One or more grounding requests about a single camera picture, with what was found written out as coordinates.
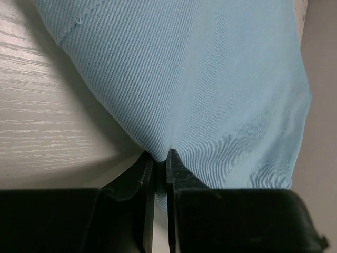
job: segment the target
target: cloth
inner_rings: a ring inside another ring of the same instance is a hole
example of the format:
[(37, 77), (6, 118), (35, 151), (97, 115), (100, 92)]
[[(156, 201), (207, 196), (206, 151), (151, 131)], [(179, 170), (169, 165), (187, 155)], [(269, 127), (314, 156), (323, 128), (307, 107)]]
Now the cloth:
[[(289, 188), (311, 92), (292, 0), (36, 0), (88, 87), (156, 161), (211, 188)], [(165, 190), (157, 188), (165, 207)]]

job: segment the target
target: gray wall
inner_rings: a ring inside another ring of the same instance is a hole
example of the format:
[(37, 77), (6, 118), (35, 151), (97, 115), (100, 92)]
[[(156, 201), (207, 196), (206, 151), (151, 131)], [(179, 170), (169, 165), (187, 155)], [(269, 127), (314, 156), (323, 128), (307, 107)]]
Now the gray wall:
[(293, 190), (306, 202), (320, 233), (337, 251), (337, 1), (309, 1), (302, 55), (313, 101)]

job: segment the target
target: wood grain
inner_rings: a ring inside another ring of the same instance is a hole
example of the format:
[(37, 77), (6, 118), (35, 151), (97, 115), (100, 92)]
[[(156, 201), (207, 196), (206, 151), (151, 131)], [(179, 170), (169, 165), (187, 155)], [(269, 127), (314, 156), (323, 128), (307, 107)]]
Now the wood grain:
[(103, 185), (142, 150), (91, 95), (32, 1), (0, 1), (0, 188)]

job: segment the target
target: stitching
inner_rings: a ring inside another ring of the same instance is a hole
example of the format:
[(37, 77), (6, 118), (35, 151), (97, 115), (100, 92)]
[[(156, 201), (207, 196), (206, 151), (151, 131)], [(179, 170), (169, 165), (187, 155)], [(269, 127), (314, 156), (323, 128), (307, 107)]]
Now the stitching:
[(81, 16), (79, 16), (78, 18), (76, 18), (74, 21), (74, 24), (68, 29), (68, 31), (66, 31), (64, 34), (62, 34), (61, 36), (61, 40), (60, 40), (60, 46), (62, 46), (63, 41), (66, 39), (66, 37), (68, 36), (69, 32), (71, 32), (71, 30), (78, 24), (82, 24), (83, 19), (90, 14), (92, 11), (94, 11), (96, 8), (98, 8), (101, 4), (103, 4), (106, 0), (101, 0), (100, 2), (96, 3), (95, 6), (93, 6), (91, 9), (89, 9), (87, 12), (82, 13)]

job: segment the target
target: twill fabric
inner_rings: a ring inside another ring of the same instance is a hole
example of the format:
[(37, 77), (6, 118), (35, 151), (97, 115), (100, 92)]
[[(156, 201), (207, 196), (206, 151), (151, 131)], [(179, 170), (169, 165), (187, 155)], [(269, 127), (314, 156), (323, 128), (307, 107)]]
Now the twill fabric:
[(311, 102), (292, 0), (36, 6), (92, 93), (157, 162), (175, 148), (211, 188), (291, 186)]

